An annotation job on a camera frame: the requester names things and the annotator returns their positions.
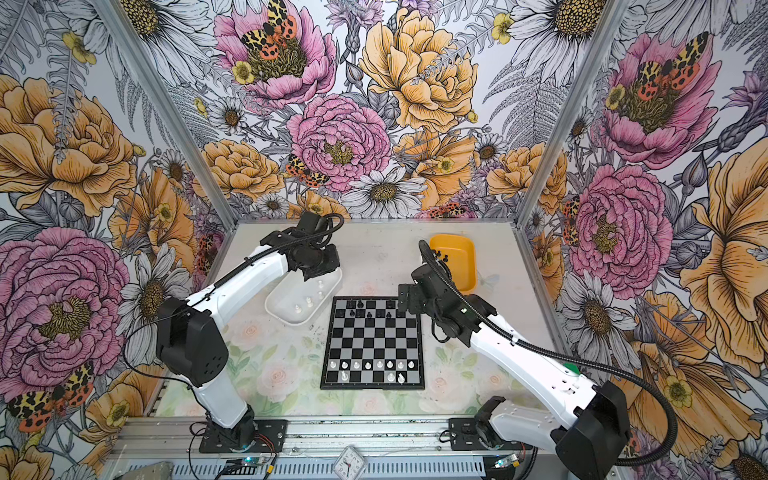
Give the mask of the white plastic tray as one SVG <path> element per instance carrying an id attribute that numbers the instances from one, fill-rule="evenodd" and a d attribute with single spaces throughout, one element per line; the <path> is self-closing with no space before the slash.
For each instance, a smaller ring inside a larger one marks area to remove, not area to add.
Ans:
<path id="1" fill-rule="evenodd" d="M 290 272 L 267 295 L 265 311 L 288 326 L 301 326 L 335 295 L 342 279 L 341 268 L 309 280 L 301 272 Z"/>

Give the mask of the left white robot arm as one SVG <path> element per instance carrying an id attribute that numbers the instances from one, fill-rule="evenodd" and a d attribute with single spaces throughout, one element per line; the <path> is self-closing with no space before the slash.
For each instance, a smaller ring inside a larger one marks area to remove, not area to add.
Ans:
<path id="1" fill-rule="evenodd" d="M 259 441 L 254 411 L 227 371 L 224 330 L 254 296 L 286 274 L 299 272 L 308 281 L 337 270 L 339 254 L 331 239 L 344 223 L 339 213 L 304 212 L 295 226 L 265 236 L 213 284 L 158 308 L 156 356 L 204 408 L 205 433 L 213 445 L 245 452 Z"/>

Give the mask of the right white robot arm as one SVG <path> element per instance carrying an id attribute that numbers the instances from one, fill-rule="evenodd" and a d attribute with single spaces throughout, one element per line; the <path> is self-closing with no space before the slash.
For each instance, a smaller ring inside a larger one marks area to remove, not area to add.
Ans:
<path id="1" fill-rule="evenodd" d="M 420 242 L 422 264 L 398 287 L 398 308 L 425 315 L 447 338 L 456 339 L 520 382 L 549 411 L 554 423 L 525 427 L 510 401 L 494 406 L 487 439 L 521 442 L 557 455 L 578 479 L 605 479 L 618 465 L 630 437 L 626 397 L 611 382 L 594 383 L 531 345 L 477 295 L 459 292 L 445 263 Z"/>

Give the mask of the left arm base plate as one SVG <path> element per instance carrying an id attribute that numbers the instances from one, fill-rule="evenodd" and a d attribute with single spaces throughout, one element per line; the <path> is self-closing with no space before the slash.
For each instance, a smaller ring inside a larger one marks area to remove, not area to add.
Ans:
<path id="1" fill-rule="evenodd" d="M 258 419 L 249 425 L 225 429 L 209 421 L 198 447 L 200 453 L 280 453 L 286 438 L 288 421 Z"/>

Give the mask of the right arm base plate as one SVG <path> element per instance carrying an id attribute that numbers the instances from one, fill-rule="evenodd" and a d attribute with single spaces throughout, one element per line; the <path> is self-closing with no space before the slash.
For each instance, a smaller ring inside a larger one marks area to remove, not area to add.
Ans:
<path id="1" fill-rule="evenodd" d="M 448 441 L 452 451 L 522 450 L 520 442 L 503 440 L 485 420 L 453 417 L 448 420 Z"/>

